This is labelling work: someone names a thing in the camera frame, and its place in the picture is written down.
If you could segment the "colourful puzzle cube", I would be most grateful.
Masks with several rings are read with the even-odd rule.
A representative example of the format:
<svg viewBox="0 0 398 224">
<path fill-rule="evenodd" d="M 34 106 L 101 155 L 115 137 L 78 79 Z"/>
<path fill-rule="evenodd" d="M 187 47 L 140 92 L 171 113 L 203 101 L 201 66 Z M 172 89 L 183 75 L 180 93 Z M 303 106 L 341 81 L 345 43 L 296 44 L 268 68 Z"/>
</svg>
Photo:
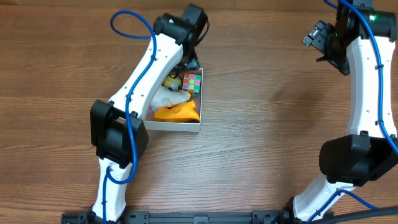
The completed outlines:
<svg viewBox="0 0 398 224">
<path fill-rule="evenodd" d="M 199 97 L 201 90 L 201 75 L 185 73 L 183 76 L 182 90 L 189 92 L 193 97 Z"/>
</svg>

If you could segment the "white plush duck toy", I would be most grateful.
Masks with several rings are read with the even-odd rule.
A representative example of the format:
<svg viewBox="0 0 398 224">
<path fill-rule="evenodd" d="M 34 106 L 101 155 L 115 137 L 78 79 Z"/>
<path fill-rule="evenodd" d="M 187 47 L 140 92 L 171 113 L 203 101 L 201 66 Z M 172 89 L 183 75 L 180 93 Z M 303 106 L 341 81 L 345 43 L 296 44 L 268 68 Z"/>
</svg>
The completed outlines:
<svg viewBox="0 0 398 224">
<path fill-rule="evenodd" d="M 161 107 L 172 108 L 180 103 L 187 102 L 191 98 L 191 94 L 186 91 L 172 91 L 164 86 L 160 86 L 154 95 L 150 108 L 156 112 Z"/>
</svg>

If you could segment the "orange rubber toy figure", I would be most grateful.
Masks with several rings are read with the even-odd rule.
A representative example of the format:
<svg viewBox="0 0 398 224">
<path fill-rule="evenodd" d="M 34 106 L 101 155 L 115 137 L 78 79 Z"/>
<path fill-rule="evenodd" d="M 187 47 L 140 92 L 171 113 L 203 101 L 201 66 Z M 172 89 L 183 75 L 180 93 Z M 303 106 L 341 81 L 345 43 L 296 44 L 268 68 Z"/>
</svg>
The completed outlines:
<svg viewBox="0 0 398 224">
<path fill-rule="evenodd" d="M 170 123 L 186 123 L 200 121 L 200 115 L 195 110 L 194 101 L 178 104 L 172 108 L 161 107 L 154 113 L 154 120 Z"/>
</svg>

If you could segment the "yellow ball with grey stripes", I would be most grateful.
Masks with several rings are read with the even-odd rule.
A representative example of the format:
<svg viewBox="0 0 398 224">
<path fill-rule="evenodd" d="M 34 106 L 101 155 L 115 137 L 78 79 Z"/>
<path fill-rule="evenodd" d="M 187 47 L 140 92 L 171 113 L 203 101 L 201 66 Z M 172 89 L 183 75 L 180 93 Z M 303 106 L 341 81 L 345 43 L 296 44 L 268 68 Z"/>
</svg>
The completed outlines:
<svg viewBox="0 0 398 224">
<path fill-rule="evenodd" d="M 164 80 L 164 87 L 172 91 L 179 91 L 182 89 L 182 81 L 178 75 L 168 75 Z"/>
</svg>

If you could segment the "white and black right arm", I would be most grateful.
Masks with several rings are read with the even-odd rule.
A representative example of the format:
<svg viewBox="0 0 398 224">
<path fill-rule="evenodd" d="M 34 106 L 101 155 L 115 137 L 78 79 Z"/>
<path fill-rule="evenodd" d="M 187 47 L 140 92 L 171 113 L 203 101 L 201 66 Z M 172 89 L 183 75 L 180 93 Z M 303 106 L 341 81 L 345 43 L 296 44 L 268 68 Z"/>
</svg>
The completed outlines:
<svg viewBox="0 0 398 224">
<path fill-rule="evenodd" d="M 281 223 L 338 223 L 397 213 L 367 204 L 366 211 L 328 214 L 342 196 L 375 181 L 397 164 L 397 128 L 391 106 L 391 62 L 397 18 L 371 1 L 340 1 L 334 24 L 318 22 L 303 43 L 351 78 L 351 108 L 345 135 L 325 142 L 320 173 L 282 211 Z"/>
</svg>

